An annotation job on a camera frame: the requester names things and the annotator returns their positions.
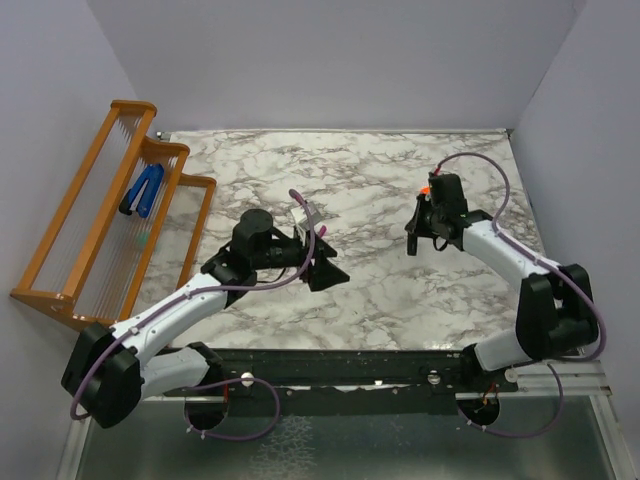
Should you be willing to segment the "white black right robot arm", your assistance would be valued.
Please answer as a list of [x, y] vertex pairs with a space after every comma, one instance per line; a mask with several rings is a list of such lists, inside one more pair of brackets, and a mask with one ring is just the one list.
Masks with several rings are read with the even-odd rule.
[[462, 350], [459, 378], [467, 389], [483, 390], [498, 370], [558, 359], [603, 338], [586, 270], [537, 255], [500, 230], [487, 212], [468, 210], [464, 199], [437, 203], [421, 192], [405, 231], [408, 255], [417, 254], [420, 238], [431, 239], [438, 251], [453, 246], [518, 293], [515, 325]]

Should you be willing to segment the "black orange highlighter pen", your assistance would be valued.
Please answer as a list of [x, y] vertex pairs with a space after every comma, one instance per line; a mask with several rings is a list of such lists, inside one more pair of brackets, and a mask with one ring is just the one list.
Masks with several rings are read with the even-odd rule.
[[407, 254], [409, 256], [417, 255], [418, 238], [415, 235], [409, 234], [407, 236]]

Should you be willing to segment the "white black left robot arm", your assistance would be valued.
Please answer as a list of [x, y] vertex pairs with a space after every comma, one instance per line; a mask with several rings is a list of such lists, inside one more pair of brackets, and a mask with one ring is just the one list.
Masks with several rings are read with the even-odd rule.
[[295, 280], [320, 292], [349, 282], [333, 264], [336, 251], [309, 222], [287, 236], [263, 209], [245, 211], [230, 241], [182, 287], [142, 313], [110, 327], [84, 328], [74, 345], [61, 385], [71, 395], [70, 416], [110, 428], [146, 396], [179, 388], [206, 395], [220, 385], [221, 371], [202, 348], [185, 347], [162, 362], [159, 352], [201, 320], [243, 296], [281, 288]]

